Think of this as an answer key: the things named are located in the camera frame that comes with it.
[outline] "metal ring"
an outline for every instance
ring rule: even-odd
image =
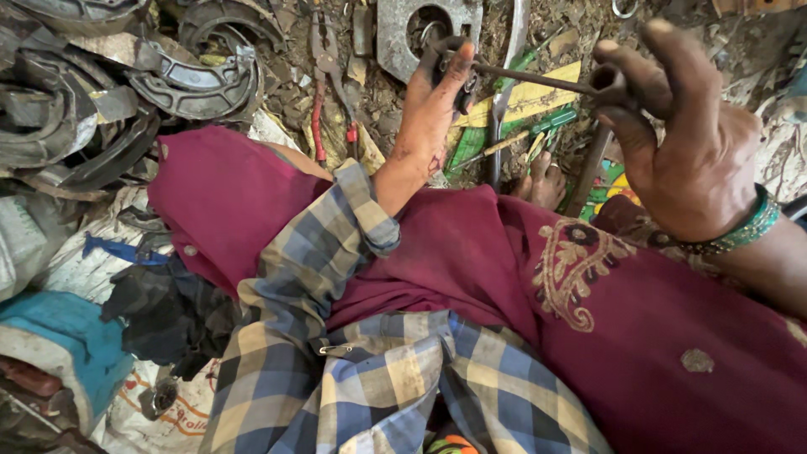
[[[617,7],[617,0],[611,0],[611,7],[613,9],[613,13],[617,15],[619,19],[629,19],[636,13],[636,10],[639,8],[639,0],[635,0],[633,8],[631,8],[630,11],[627,13],[622,13],[619,11],[619,8]]]

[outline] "shirt cuff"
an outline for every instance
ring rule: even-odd
[[[378,205],[375,188],[364,166],[349,158],[333,171],[333,183],[341,188],[353,210],[365,244],[380,258],[389,257],[400,244],[400,227],[398,221]]]

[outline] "shirt sleeve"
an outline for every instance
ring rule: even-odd
[[[307,341],[325,335],[331,303],[356,268],[373,255],[386,258],[399,242],[398,223],[349,159],[333,186],[261,252],[259,276],[238,285],[245,317],[224,352],[200,452],[266,452],[293,420],[315,416],[303,406],[322,363]],[[316,425],[308,438],[313,446]]]

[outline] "fingernail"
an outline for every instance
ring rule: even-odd
[[[619,48],[619,44],[616,41],[602,40],[597,43],[597,48],[604,52],[613,52]]]
[[[647,28],[653,33],[669,33],[674,27],[664,19],[651,19],[647,23]]]

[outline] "bare foot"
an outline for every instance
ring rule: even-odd
[[[511,195],[541,208],[556,210],[566,195],[566,176],[552,163],[548,151],[542,151],[529,167],[532,175],[524,175]]]

